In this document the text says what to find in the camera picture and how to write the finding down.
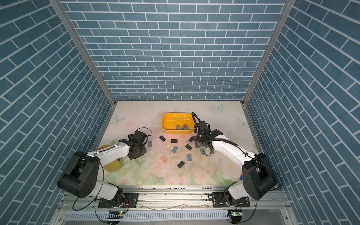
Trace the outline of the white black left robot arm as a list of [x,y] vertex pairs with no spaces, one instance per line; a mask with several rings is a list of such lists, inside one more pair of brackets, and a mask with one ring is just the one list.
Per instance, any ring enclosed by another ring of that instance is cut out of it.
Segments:
[[113,200],[119,197],[121,189],[99,180],[99,170],[104,171],[105,165],[117,159],[129,157],[133,160],[144,155],[147,141],[148,135],[136,130],[127,139],[121,139],[102,150],[74,153],[58,179],[57,186],[78,198],[97,197]]

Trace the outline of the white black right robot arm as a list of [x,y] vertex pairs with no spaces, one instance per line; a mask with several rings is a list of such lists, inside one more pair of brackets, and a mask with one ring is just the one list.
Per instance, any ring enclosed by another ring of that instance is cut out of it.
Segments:
[[258,201],[277,186],[277,174],[265,154],[245,150],[219,130],[211,130],[205,121],[196,123],[194,132],[197,143],[222,153],[241,167],[242,181],[236,181],[224,191],[224,198],[229,205],[235,205],[236,201],[244,197]]

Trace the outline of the pink eraser bottom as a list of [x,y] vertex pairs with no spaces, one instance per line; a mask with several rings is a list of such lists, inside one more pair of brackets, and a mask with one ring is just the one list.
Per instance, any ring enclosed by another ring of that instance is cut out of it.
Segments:
[[160,159],[164,164],[166,164],[168,162],[168,159],[164,156],[162,156]]

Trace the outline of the light blue eraser centre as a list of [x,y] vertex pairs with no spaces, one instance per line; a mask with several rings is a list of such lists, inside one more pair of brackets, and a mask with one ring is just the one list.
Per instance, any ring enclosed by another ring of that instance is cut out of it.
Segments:
[[176,151],[178,150],[177,146],[174,146],[173,149],[171,150],[172,153],[176,153]]

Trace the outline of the yellow plastic storage box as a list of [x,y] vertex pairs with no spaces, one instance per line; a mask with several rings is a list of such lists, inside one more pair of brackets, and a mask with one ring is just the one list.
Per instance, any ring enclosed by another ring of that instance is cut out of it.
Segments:
[[[182,130],[182,126],[186,124],[188,130]],[[169,112],[162,117],[161,128],[167,134],[191,134],[194,131],[194,121],[190,113]]]

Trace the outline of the black eraser bottom centre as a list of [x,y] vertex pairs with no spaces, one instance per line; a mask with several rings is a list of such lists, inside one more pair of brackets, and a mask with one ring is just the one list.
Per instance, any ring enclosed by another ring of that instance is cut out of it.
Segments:
[[177,165],[177,167],[178,167],[179,169],[181,169],[184,165],[185,165],[185,162],[184,162],[184,161],[181,161],[181,162]]

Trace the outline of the yellow cup of pens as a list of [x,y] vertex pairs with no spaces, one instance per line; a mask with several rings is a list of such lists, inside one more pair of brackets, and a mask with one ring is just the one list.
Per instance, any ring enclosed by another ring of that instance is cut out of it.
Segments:
[[114,172],[122,165],[122,157],[124,154],[122,147],[119,144],[115,144],[100,146],[95,156],[100,159],[100,163],[105,170]]

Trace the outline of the left electronics board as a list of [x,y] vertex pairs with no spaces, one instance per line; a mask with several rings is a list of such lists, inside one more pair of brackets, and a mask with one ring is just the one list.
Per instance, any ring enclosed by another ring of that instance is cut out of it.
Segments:
[[106,223],[116,225],[124,218],[124,211],[110,211],[106,217]]

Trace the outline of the electronics board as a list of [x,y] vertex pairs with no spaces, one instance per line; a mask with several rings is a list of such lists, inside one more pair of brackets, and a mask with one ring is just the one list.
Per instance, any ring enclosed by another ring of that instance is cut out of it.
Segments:
[[124,211],[110,211],[106,217],[106,223],[116,225],[124,218]]
[[240,210],[229,210],[228,211],[228,222],[233,225],[237,225],[242,221],[243,212]]

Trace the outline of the right electronics board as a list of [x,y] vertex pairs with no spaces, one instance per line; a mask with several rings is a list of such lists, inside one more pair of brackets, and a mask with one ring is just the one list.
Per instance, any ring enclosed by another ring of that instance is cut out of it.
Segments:
[[228,211],[228,222],[233,225],[237,225],[242,221],[243,212],[240,210],[229,210]]

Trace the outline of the aluminium mounting rail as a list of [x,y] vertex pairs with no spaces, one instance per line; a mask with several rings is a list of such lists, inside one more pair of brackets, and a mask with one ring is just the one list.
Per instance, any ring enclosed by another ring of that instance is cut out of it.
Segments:
[[[136,209],[141,210],[177,210],[213,208],[213,203],[221,200],[213,193],[223,193],[224,187],[219,185],[190,186],[125,186],[124,193],[137,193]],[[247,197],[237,205],[221,204],[223,209],[237,208],[241,210],[289,210],[290,203],[284,191],[270,191],[260,200]]]

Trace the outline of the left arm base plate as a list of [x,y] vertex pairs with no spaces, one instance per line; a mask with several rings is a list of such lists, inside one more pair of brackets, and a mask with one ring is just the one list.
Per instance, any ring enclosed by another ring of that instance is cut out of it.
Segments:
[[135,208],[138,202],[138,193],[123,193],[117,195],[112,200],[100,199],[98,208],[100,209],[130,209]]

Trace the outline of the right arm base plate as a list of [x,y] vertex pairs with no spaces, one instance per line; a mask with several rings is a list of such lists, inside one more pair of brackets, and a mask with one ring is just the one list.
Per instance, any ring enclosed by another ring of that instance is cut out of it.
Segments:
[[248,197],[243,197],[238,200],[233,199],[229,193],[224,192],[212,192],[208,195],[208,198],[212,201],[214,208],[225,208],[225,207],[239,207],[247,208],[250,207]]

